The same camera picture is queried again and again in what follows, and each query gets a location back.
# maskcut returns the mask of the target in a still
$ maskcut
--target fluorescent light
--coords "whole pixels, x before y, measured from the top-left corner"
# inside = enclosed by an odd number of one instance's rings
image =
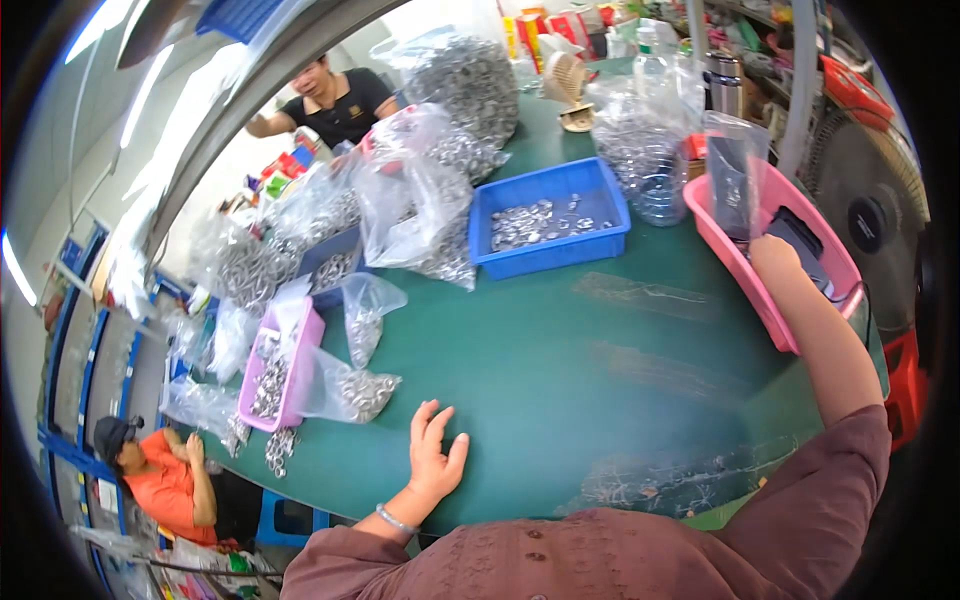
[[[27,283],[27,277],[23,275],[23,270],[20,269],[20,263],[16,262],[16,256],[13,255],[13,249],[10,247],[10,240],[7,239],[6,231],[3,232],[3,257],[7,261],[7,268],[10,269],[13,279],[20,286],[23,297],[27,299],[31,306],[36,306],[36,294],[30,288],[30,284]]]
[[[163,68],[163,63],[170,58],[170,53],[173,52],[173,50],[173,44],[160,50],[160,53],[156,55],[154,59],[154,63],[150,65],[150,70],[147,71],[147,77],[143,80],[140,91],[136,92],[136,98],[133,100],[133,106],[130,108],[130,116],[127,117],[127,125],[124,126],[123,135],[120,136],[121,148],[126,148],[127,144],[130,143],[130,138],[133,136],[133,128],[136,127],[136,122],[140,118],[140,111],[143,110],[143,105],[147,102],[147,96],[150,95],[150,90],[153,88],[154,83],[156,83],[156,78],[160,75],[160,69]]]
[[[119,25],[123,18],[127,16],[131,4],[133,4],[133,0],[107,0],[104,2],[90,18],[90,22],[86,24],[84,30],[80,32],[77,41],[73,42],[73,47],[70,48],[70,52],[66,53],[63,64],[75,59],[104,32]]]

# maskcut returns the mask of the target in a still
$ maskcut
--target black cap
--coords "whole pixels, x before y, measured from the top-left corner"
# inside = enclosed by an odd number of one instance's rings
[[[116,417],[103,417],[93,428],[93,447],[111,467],[116,466],[116,457],[123,448],[124,442],[133,439],[136,426]]]

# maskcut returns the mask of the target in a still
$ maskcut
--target black shirt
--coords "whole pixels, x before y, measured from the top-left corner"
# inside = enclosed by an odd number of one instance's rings
[[[333,108],[306,114],[303,97],[298,96],[280,109],[297,127],[305,125],[316,132],[330,150],[345,139],[359,144],[377,121],[373,112],[394,95],[370,69],[350,69],[344,75],[350,91],[338,98]]]

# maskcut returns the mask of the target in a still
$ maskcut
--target green table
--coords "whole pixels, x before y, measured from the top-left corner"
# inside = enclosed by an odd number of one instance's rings
[[[601,64],[609,73],[628,61]],[[521,98],[502,179],[593,156],[588,133],[561,130],[557,106]],[[256,483],[360,518],[406,483],[409,423],[420,402],[454,404],[447,428],[471,436],[460,487],[423,525],[560,517],[593,506],[722,525],[822,426],[803,363],[777,352],[759,317],[691,218],[673,228],[635,219],[622,256],[493,281],[476,291],[381,270],[409,295],[385,320],[370,364],[403,376],[372,422],[306,420],[276,479],[254,430],[235,460]],[[866,312],[853,318],[864,328]],[[341,308],[323,314],[323,347],[348,360]],[[886,390],[879,336],[871,354]]]

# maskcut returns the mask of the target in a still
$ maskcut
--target electric fan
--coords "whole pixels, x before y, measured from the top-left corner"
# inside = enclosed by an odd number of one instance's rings
[[[898,339],[914,323],[917,240],[929,221],[909,144],[877,112],[836,108],[813,134],[803,177],[869,288],[880,339]]]
[[[582,133],[593,127],[593,103],[582,103],[587,66],[566,52],[555,52],[543,69],[543,97],[567,105],[560,111],[560,124],[568,132]]]

